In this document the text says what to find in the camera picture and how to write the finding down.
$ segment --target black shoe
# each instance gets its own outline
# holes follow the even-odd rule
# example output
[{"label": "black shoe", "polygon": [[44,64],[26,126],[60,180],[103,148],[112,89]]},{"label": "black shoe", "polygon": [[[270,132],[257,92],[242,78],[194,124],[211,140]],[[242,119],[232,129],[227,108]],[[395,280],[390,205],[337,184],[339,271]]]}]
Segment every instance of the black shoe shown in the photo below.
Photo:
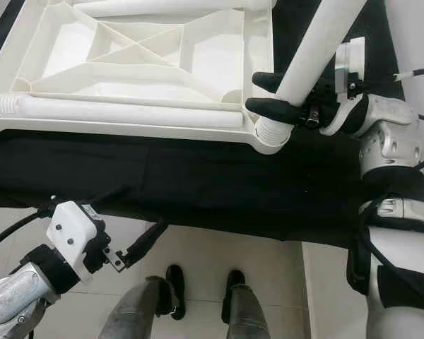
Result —
[{"label": "black shoe", "polygon": [[226,295],[221,309],[221,320],[223,320],[223,323],[229,323],[231,317],[231,289],[238,284],[245,284],[245,276],[240,270],[233,270],[229,273],[228,281],[226,282]]},{"label": "black shoe", "polygon": [[182,269],[178,265],[171,265],[168,267],[166,280],[169,281],[175,289],[176,297],[179,300],[179,306],[176,308],[175,312],[171,314],[171,317],[174,320],[181,320],[185,316],[185,282]]}]

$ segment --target black cloth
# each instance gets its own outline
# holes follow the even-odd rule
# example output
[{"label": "black cloth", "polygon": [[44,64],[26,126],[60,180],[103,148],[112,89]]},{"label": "black cloth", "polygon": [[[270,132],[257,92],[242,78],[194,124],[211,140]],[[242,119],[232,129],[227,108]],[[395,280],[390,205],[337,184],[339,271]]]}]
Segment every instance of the black cloth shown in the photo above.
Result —
[{"label": "black cloth", "polygon": [[[277,71],[287,69],[318,3],[279,0],[273,10]],[[361,35],[367,78],[396,73],[383,1],[368,1],[349,33]],[[400,85],[378,93],[403,98]],[[83,199],[127,186],[130,191],[100,211],[347,247],[363,196],[358,153],[358,142],[347,136],[299,129],[270,156],[234,143],[4,131],[0,206],[40,206],[52,194]]]}]

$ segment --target tile floor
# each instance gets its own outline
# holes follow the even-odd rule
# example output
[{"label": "tile floor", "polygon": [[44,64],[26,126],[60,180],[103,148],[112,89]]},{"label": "tile floor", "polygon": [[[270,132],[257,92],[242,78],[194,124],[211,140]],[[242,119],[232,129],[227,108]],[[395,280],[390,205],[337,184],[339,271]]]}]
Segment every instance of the tile floor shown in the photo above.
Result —
[{"label": "tile floor", "polygon": [[[31,212],[0,209],[0,231]],[[125,248],[148,226],[138,220],[104,218],[115,248]],[[47,223],[48,219],[35,221],[0,245],[0,277],[29,250],[47,242]],[[156,319],[153,339],[224,339],[227,326],[220,320],[221,301],[232,268],[245,272],[264,309],[272,339],[307,338],[300,244],[182,226],[170,226],[132,269],[119,275],[106,267],[90,285],[75,286],[47,310],[35,337],[96,338],[120,296],[147,275],[163,275],[171,263],[180,264],[186,275],[187,315],[178,322],[169,317]]]}]

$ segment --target person's leg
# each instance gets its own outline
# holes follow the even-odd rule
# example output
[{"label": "person's leg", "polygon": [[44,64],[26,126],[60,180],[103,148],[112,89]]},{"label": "person's leg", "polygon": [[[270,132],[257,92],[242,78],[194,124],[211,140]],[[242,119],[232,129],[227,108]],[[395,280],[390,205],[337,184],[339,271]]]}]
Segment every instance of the person's leg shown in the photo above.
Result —
[{"label": "person's leg", "polygon": [[240,271],[229,274],[222,319],[229,323],[228,339],[270,339],[261,305]]},{"label": "person's leg", "polygon": [[149,339],[154,315],[171,314],[175,320],[185,315],[184,276],[179,266],[170,266],[167,279],[146,278],[132,288],[109,315],[99,339]]}]

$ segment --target white pipe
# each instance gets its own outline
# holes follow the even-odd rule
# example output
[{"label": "white pipe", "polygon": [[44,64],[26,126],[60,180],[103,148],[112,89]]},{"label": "white pipe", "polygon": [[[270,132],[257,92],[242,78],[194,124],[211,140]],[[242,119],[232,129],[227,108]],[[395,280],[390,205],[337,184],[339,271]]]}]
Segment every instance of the white pipe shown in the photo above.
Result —
[{"label": "white pipe", "polygon": [[225,129],[240,128],[243,123],[241,112],[46,99],[26,94],[1,95],[0,117]]},{"label": "white pipe", "polygon": [[215,11],[227,8],[246,8],[251,11],[261,11],[271,6],[273,6],[272,0],[103,0],[74,5],[75,8],[94,18]]},{"label": "white pipe", "polygon": [[[290,66],[276,92],[276,98],[285,100],[292,106],[300,107],[311,93],[326,65],[336,53],[339,45],[346,37],[353,22],[357,18],[367,0],[322,0],[311,24],[298,47]],[[270,134],[265,131],[267,118],[261,117],[257,122],[258,136]],[[276,123],[276,140],[280,144],[290,137],[293,126]],[[264,140],[273,144],[274,140]]]}]

